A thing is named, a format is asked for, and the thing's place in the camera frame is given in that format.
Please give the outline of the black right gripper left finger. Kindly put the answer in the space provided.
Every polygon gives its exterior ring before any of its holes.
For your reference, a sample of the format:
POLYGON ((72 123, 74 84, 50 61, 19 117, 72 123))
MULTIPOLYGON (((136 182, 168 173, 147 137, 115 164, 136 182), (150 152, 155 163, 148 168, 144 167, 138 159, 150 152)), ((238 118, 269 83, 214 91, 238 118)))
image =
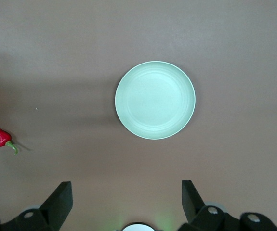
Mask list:
POLYGON ((0 231, 58 231, 72 207, 72 184, 65 181, 39 208, 25 210, 6 223, 0 221, 0 231))

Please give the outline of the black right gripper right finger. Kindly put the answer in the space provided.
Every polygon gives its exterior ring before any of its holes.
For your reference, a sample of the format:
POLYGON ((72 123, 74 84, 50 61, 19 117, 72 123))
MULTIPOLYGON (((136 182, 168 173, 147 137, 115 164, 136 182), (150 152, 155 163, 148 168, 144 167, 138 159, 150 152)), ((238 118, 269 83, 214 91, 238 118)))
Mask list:
POLYGON ((215 205, 206 205, 191 180, 182 181, 182 206, 187 223, 180 231, 277 231, 263 214, 245 212, 235 218, 215 205))

